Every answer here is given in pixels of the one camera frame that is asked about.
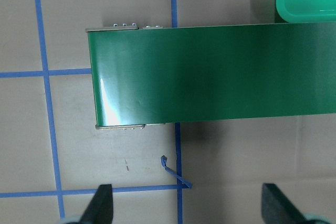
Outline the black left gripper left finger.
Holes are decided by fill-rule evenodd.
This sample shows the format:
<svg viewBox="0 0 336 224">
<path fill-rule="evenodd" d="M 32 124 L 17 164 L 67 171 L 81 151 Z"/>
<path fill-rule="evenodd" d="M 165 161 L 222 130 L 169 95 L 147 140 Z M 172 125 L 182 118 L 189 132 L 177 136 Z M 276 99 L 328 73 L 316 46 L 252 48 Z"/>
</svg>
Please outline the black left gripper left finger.
<svg viewBox="0 0 336 224">
<path fill-rule="evenodd" d="M 112 185 L 100 185 L 80 218 L 80 223 L 110 224 L 113 220 Z"/>
</svg>

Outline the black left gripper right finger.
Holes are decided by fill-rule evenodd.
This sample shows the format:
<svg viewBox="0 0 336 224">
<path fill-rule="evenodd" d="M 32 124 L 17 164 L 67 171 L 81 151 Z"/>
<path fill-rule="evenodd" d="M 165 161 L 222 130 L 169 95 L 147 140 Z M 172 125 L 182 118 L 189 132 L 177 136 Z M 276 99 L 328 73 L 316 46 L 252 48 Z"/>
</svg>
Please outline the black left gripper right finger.
<svg viewBox="0 0 336 224">
<path fill-rule="evenodd" d="M 307 219 L 276 184 L 263 183 L 261 217 L 264 223 L 305 223 Z"/>
</svg>

